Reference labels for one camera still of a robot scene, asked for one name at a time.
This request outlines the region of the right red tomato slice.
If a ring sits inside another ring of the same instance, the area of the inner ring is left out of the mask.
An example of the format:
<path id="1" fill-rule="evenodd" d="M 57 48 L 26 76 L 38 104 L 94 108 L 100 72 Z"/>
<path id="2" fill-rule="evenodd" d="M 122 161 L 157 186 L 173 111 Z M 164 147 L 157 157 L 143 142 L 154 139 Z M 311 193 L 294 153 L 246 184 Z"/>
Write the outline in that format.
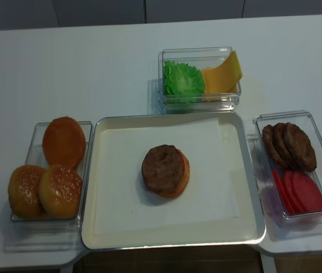
<path id="1" fill-rule="evenodd" d="M 292 190 L 304 213 L 322 211 L 322 194 L 308 175 L 295 171 L 292 176 Z"/>

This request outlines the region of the left red tomato slice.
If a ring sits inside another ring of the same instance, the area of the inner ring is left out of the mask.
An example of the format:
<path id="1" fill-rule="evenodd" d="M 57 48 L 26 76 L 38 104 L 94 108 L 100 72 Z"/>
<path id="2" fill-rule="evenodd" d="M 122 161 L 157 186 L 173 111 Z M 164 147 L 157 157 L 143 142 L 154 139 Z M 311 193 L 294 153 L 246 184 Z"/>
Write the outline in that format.
<path id="1" fill-rule="evenodd" d="M 274 168 L 272 173 L 273 173 L 275 185 L 278 190 L 283 206 L 286 208 L 286 211 L 289 213 L 289 215 L 295 214 L 294 207 L 291 205 L 290 199 L 288 198 L 288 195 L 285 192 L 285 189 L 278 171 Z"/>

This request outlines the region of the right sesame bun top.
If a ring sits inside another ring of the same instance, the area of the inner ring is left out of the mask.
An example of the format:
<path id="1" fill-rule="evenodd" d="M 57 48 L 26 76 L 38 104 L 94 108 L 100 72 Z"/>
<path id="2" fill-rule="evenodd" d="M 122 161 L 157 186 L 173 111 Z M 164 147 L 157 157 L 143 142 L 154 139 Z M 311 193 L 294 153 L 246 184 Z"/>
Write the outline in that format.
<path id="1" fill-rule="evenodd" d="M 43 174 L 39 183 L 39 200 L 47 214 L 56 219 L 70 219 L 77 214 L 82 179 L 68 166 L 54 164 Z"/>

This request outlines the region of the clear bun container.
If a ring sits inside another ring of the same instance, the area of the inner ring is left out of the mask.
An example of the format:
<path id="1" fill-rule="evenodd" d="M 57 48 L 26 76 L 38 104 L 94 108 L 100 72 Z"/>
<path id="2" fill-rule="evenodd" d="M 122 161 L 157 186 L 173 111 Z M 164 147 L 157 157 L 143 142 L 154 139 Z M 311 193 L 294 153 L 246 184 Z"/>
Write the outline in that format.
<path id="1" fill-rule="evenodd" d="M 86 196 L 86 188 L 88 185 L 88 170 L 89 170 L 89 157 L 92 149 L 93 142 L 93 125 L 89 121 L 79 122 L 82 131 L 85 135 L 85 154 L 76 168 L 77 174 L 82 179 L 82 188 L 80 195 L 80 203 L 74 217 L 67 219 L 56 219 L 47 217 L 42 220 L 24 220 L 17 217 L 13 212 L 10 216 L 10 223 L 13 229 L 28 229 L 33 232 L 37 231 L 55 231 L 55 230 L 78 230 L 82 224 L 82 217 L 84 214 L 84 202 Z M 49 123 L 38 123 L 34 128 L 31 143 L 28 149 L 26 164 L 36 165 L 43 168 L 48 168 L 49 164 L 44 155 L 42 148 L 42 140 L 44 133 Z"/>

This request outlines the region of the yellow cheese slice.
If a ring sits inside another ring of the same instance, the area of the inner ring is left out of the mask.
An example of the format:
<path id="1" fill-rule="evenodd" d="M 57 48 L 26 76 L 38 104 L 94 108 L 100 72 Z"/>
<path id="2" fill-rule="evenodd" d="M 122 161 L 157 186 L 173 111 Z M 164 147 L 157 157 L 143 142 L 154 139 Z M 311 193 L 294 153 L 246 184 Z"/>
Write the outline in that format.
<path id="1" fill-rule="evenodd" d="M 221 65 L 215 68 L 202 69 L 201 75 L 203 71 L 206 71 L 207 76 L 210 78 L 213 76 L 222 77 L 224 83 L 228 86 L 226 91 L 237 86 L 239 80 L 242 78 L 242 69 L 236 51 L 233 51 Z"/>

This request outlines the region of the left brown patty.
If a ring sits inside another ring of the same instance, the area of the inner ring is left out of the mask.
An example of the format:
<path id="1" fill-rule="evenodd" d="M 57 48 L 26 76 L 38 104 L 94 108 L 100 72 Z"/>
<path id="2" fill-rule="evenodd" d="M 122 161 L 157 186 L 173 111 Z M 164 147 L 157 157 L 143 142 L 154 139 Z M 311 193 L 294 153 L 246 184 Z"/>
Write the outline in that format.
<path id="1" fill-rule="evenodd" d="M 265 149 L 269 158 L 274 162 L 276 166 L 278 166 L 282 170 L 289 169 L 289 166 L 284 161 L 284 159 L 280 156 L 279 152 L 274 146 L 273 142 L 274 136 L 274 128 L 271 125 L 267 125 L 262 130 L 262 140 L 265 145 Z"/>

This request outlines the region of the right brown patty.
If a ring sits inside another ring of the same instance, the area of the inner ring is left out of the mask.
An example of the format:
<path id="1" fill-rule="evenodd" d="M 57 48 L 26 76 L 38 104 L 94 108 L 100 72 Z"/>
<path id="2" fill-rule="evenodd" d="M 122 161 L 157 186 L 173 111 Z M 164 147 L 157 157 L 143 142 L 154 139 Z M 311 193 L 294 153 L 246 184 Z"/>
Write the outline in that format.
<path id="1" fill-rule="evenodd" d="M 312 172 L 317 168 L 315 150 L 308 135 L 299 126 L 289 122 L 285 124 L 284 143 L 302 170 Z"/>

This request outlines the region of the middle red tomato slice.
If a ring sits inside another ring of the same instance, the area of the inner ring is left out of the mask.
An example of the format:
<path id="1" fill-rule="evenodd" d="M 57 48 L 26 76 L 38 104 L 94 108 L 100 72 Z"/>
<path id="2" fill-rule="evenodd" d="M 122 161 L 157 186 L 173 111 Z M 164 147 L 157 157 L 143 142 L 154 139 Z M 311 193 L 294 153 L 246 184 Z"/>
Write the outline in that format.
<path id="1" fill-rule="evenodd" d="M 298 198 L 298 194 L 293 189 L 293 186 L 292 186 L 293 174 L 294 173 L 290 170 L 284 173 L 284 176 L 283 176 L 284 190 L 285 190 L 288 202 L 294 211 L 294 214 L 303 214 L 303 213 L 306 213 L 307 210 L 304 207 L 303 203 Z"/>

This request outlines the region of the middle brown patty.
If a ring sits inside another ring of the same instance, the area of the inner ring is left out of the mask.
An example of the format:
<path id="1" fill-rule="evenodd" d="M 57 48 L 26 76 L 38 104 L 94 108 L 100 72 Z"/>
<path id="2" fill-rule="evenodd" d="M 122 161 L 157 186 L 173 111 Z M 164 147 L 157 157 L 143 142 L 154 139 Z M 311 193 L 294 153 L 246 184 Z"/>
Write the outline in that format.
<path id="1" fill-rule="evenodd" d="M 273 127 L 273 139 L 274 145 L 277 149 L 278 153 L 280 154 L 281 158 L 284 162 L 289 166 L 290 169 L 297 170 L 299 169 L 298 164 L 293 160 L 289 150 L 287 149 L 285 142 L 284 142 L 284 123 L 277 123 Z"/>

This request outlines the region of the orange cheese slice in container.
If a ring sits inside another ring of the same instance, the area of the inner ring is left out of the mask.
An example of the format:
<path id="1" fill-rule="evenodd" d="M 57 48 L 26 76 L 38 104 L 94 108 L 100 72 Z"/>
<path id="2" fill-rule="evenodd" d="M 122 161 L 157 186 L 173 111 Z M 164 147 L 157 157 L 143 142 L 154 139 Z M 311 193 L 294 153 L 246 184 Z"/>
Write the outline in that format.
<path id="1" fill-rule="evenodd" d="M 237 91 L 237 87 L 230 88 L 228 91 L 226 91 L 226 88 L 228 87 L 224 83 L 224 79 L 222 77 L 212 77 L 210 78 L 207 76 L 206 71 L 202 72 L 203 80 L 205 82 L 205 89 L 204 94 L 213 94 L 213 97 L 205 97 L 203 98 L 203 102 L 217 102 L 221 101 L 222 98 L 218 96 L 218 94 L 227 94 L 227 93 L 235 93 Z"/>

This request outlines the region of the white paper sheet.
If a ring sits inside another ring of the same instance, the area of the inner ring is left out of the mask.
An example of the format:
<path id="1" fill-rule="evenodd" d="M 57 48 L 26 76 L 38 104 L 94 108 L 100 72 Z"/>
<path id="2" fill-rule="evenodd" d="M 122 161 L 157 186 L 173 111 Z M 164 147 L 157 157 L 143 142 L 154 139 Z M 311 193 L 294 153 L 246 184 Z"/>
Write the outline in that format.
<path id="1" fill-rule="evenodd" d="M 234 125 L 158 116 L 105 119 L 99 129 L 97 234 L 238 216 L 232 180 L 243 161 Z M 189 161 L 189 183 L 177 198 L 160 197 L 143 185 L 142 162 L 163 144 L 175 146 Z"/>

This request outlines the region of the white metal tray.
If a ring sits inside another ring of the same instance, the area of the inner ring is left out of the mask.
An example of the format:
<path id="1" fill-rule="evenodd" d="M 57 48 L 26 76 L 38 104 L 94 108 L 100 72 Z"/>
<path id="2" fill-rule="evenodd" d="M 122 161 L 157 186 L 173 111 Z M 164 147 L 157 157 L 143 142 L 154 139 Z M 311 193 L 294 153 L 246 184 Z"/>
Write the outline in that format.
<path id="1" fill-rule="evenodd" d="M 176 226 L 164 226 L 143 230 L 97 234 L 95 232 L 98 168 L 100 157 L 97 139 L 99 125 L 105 119 L 176 116 L 186 121 L 216 118 L 219 123 L 230 123 L 238 132 L 243 169 L 233 172 L 232 188 L 236 198 L 238 216 L 210 222 L 195 222 Z M 259 198 L 250 150 L 241 117 L 233 112 L 209 112 L 174 115 L 142 115 L 109 117 L 101 119 L 94 129 L 92 154 L 88 175 L 88 189 L 82 220 L 81 240 L 90 250 L 141 249 L 156 247 L 181 247 L 203 245 L 253 245 L 260 243 L 266 233 L 265 218 Z"/>

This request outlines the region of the plain orange bun half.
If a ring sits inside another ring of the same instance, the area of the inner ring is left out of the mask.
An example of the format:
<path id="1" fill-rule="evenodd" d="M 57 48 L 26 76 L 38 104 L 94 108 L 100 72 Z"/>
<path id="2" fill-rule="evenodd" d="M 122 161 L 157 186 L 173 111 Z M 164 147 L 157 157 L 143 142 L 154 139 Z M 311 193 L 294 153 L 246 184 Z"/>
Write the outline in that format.
<path id="1" fill-rule="evenodd" d="M 76 169 L 85 154 L 85 134 L 71 117 L 54 119 L 46 128 L 42 148 L 48 164 Z"/>

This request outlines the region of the green lettuce leaf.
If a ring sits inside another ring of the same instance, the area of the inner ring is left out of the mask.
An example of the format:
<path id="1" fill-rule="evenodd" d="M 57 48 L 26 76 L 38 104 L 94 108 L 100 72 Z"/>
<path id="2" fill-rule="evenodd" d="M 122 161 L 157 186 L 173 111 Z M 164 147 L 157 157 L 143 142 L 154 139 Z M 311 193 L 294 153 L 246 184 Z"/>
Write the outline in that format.
<path id="1" fill-rule="evenodd" d="M 205 82 L 199 69 L 186 63 L 166 60 L 163 69 L 164 95 L 169 104 L 197 103 Z"/>

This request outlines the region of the sesame bun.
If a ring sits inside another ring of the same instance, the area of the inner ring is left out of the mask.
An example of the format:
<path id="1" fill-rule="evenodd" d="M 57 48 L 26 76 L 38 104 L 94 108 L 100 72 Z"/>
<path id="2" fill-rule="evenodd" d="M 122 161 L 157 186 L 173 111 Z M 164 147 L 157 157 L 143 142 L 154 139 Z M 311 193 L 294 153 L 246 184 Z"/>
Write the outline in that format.
<path id="1" fill-rule="evenodd" d="M 56 219 L 70 219 L 77 214 L 82 179 L 68 166 L 54 164 L 43 174 L 39 183 L 39 200 L 47 214 Z"/>
<path id="2" fill-rule="evenodd" d="M 7 191 L 10 208 L 17 217 L 24 220 L 46 218 L 38 194 L 44 173 L 44 168 L 34 165 L 23 165 L 13 171 Z"/>

